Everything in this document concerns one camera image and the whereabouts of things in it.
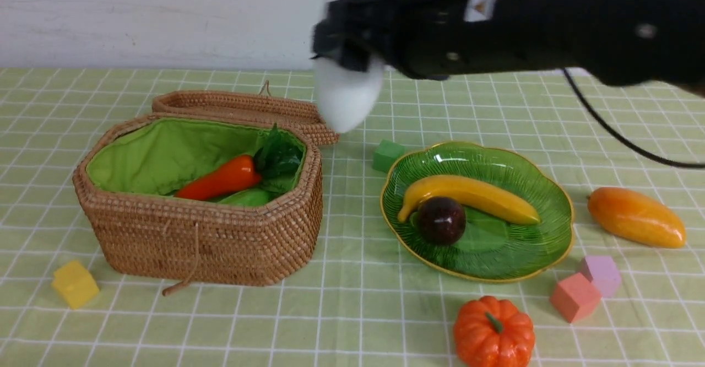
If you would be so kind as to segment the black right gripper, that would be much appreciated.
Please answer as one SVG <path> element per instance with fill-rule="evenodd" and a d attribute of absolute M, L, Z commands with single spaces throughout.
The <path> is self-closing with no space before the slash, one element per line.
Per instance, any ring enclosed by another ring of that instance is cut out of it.
<path fill-rule="evenodd" d="M 312 60 L 353 72 L 385 68 L 386 26 L 397 0 L 326 0 Z M 411 0 L 400 9 L 388 63 L 416 80 L 551 68 L 541 0 Z"/>

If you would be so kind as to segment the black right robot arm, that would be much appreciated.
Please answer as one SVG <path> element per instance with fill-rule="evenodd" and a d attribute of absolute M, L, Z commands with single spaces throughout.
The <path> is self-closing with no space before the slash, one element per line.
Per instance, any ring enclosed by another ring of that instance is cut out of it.
<path fill-rule="evenodd" d="M 415 80 L 584 68 L 604 85 L 703 85 L 703 0 L 332 0 L 313 51 Z"/>

